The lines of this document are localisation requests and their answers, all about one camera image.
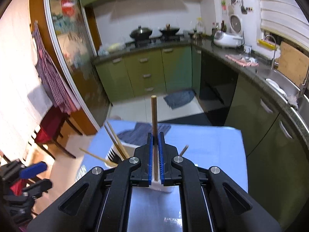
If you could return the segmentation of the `wooden chopstick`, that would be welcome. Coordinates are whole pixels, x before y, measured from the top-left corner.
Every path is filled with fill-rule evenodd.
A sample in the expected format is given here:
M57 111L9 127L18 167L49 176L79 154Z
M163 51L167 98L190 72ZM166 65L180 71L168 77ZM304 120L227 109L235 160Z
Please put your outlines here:
M116 142L116 140L113 138L112 134L110 133L110 131L108 130L108 128L106 127L106 125L104 125L104 128L107 132L107 134L109 135L110 139L112 140L115 148L117 149L117 151L119 152L119 154L122 156L123 159L126 159L125 154L123 153L123 151L121 150L121 148L119 147L118 143Z
M152 114L152 135L153 135L153 155L154 155L154 180L158 181L158 119L157 119L157 97L151 96Z
M187 149L188 149L188 145L186 145L186 146L182 149L182 151L179 153L179 156L183 156Z
M127 150L125 149L125 147L123 146L123 144L121 143L120 139L118 138L116 132L113 130L112 125L111 125L108 121L107 121L107 125L108 125L110 131L112 132L114 138L116 139L116 141L117 141L119 147L121 148L121 150L122 150L123 153L125 154L126 159L128 159L128 158L129 158L129 154L128 154Z
M96 159L98 159L98 160L104 162L105 164L107 164L107 165L110 166L110 167L117 167L117 166L118 166L117 163L114 163L114 162L112 162L112 161L109 161L109 160L106 160L106 159L104 159L104 158L101 158L101 157L99 157L99 156L97 156L97 155L95 155L95 154L93 154L93 153L88 152L87 150L84 150L84 149L82 149L82 148L79 148L79 150L81 150L81 151L84 152L85 154L88 154L89 156L92 156L92 157L94 157L94 158L96 158Z

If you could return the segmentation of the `black plastic fork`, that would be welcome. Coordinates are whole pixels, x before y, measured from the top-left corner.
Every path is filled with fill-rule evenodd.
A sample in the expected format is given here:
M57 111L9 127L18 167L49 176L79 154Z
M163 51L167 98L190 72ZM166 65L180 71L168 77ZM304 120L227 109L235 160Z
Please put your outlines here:
M113 149L109 150L107 157L110 161L112 161L115 164L119 164L122 162L121 157L118 154L116 154L116 152Z

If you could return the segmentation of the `green lower kitchen cabinets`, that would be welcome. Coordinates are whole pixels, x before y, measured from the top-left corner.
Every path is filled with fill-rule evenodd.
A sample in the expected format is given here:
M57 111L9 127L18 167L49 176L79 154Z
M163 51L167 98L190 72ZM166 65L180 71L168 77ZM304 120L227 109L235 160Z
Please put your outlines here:
M192 90L202 112L178 117L162 105L160 122L228 126L241 131L249 194L283 230L308 221L308 127L284 98L256 74L206 41L132 48L93 64L111 104Z

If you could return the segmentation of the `steel kitchen sink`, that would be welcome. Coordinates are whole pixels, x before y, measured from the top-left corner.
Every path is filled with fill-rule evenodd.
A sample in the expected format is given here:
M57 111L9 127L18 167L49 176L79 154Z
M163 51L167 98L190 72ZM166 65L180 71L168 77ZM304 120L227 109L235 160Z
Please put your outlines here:
M308 97L305 94L300 96L300 89L279 71L257 68L256 74L264 79L291 107L294 107L302 122L308 127Z

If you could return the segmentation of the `dark wooden chair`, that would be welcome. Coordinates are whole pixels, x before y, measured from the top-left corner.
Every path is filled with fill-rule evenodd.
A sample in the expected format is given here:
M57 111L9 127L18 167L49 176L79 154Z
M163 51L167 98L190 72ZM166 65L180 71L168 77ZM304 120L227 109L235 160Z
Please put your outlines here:
M59 107L52 106L45 116L43 117L42 121L39 124L39 131L34 130L35 137L32 136L34 143L46 154L48 154L52 159L55 160L55 156L48 151L44 147L44 145L54 144L58 147L64 154L69 156L70 158L75 159L76 156L66 150L60 143L58 143L58 137L63 138L61 134L61 129L65 122L80 136L83 134L73 125L73 123L69 120L70 115L67 113L63 113Z

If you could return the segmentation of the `white plastic utensil holder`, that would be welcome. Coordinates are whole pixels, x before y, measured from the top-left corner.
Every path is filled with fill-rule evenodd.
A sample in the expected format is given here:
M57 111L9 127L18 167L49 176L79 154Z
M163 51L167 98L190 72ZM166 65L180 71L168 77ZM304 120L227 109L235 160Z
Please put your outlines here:
M137 157L140 167L132 171L130 180L133 186L150 188L156 191L170 192L173 186L182 182L181 171L175 167L174 157L178 156L177 148L168 145L164 140L159 140L158 164L155 164L153 153L153 142L137 147L130 144L113 145L110 148L105 164L114 168L124 158Z

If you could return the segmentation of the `blue star patterned tablecloth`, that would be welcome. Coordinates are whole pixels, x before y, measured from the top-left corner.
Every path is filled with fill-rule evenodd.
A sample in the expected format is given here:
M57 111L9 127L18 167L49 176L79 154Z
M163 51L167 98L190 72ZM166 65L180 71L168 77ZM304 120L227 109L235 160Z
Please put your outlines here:
M246 155L241 132L232 127L171 125L165 141L195 165L220 167L243 190L248 191ZM133 188L128 231L182 231L178 187L159 192Z

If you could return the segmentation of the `red checkered apron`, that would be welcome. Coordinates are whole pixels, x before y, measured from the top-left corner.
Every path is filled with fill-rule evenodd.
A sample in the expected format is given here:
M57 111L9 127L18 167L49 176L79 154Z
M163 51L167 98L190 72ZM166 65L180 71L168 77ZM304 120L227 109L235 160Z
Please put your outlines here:
M61 112L68 115L79 111L81 108L79 102L64 82L52 58L45 49L37 21L35 21L32 36L36 44L38 58L36 70L54 107L58 107Z

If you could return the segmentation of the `blue floor rag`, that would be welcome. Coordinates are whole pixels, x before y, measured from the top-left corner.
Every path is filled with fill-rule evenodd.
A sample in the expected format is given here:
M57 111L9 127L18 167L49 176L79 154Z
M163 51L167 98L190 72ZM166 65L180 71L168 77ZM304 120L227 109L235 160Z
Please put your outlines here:
M171 109L177 109L189 104L194 97L194 91L185 90L168 94L163 99Z

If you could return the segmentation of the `pink dish cloth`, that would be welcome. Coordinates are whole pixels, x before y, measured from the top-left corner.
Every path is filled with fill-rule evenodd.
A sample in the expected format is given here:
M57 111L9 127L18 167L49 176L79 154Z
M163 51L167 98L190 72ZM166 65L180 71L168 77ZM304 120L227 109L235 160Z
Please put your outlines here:
M241 67L257 67L259 66L258 61L252 57L244 57L242 55L225 55L225 57Z

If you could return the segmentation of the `glass sliding door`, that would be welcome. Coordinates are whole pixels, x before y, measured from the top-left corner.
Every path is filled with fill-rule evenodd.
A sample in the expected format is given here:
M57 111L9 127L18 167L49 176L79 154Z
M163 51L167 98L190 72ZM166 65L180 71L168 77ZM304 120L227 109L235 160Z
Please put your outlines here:
M65 80L81 109L72 114L93 135L103 125L110 102L93 60L96 49L81 0L43 0L51 42Z

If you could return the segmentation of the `wooden cutting board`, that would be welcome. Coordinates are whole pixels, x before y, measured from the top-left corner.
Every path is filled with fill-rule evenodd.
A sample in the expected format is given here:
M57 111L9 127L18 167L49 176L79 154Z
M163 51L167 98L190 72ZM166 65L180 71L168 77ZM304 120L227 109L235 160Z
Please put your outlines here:
M307 77L308 56L284 41L280 44L280 52L277 70L300 86Z

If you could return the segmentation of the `white rice cooker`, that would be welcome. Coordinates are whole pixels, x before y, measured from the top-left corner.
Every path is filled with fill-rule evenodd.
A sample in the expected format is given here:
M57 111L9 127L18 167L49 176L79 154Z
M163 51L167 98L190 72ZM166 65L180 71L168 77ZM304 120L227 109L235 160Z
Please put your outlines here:
M217 31L213 43L222 48L235 49L241 47L245 42L241 19L235 14L230 15L229 26L231 32Z

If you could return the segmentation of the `black gas stove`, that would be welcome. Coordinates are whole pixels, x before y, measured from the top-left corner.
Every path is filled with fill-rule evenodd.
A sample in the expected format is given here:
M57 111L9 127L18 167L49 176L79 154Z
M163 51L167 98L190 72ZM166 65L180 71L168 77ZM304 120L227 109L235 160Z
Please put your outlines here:
M125 43L126 48L141 48L146 46L152 46L154 44L162 44L162 43L171 43L171 42L180 42L184 41L185 38L183 35L175 35L175 36L160 36L155 38L149 38L146 40L132 41Z

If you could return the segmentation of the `black wok with lid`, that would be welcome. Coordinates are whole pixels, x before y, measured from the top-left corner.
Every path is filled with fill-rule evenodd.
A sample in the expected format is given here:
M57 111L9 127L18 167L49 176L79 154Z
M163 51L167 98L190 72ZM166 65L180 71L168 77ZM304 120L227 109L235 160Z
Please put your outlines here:
M130 33L130 38L135 39L136 41L147 40L152 35L152 29L148 27L138 26L137 29L133 30Z

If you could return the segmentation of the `black wok right burner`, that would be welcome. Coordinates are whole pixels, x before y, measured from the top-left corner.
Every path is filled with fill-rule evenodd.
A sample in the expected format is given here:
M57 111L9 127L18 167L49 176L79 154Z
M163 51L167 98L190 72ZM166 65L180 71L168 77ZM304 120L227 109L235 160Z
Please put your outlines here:
M179 27L171 27L170 24L166 24L165 28L159 29L161 34L166 37L175 36L179 32Z

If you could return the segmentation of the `hanging black spatula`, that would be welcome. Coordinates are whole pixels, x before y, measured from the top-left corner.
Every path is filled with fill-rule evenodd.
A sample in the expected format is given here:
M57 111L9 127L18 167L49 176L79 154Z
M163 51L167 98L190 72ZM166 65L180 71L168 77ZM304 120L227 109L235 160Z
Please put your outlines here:
M241 0L241 7L240 7L240 10L241 10L241 13L246 15L248 12L247 12L247 9L245 8L244 6L244 0Z

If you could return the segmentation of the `white window blind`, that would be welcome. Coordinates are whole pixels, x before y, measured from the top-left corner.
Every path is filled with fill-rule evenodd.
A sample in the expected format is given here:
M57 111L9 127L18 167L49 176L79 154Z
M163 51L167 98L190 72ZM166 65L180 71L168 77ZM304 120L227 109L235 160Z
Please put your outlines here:
M308 20L295 0L259 0L261 28L308 47Z

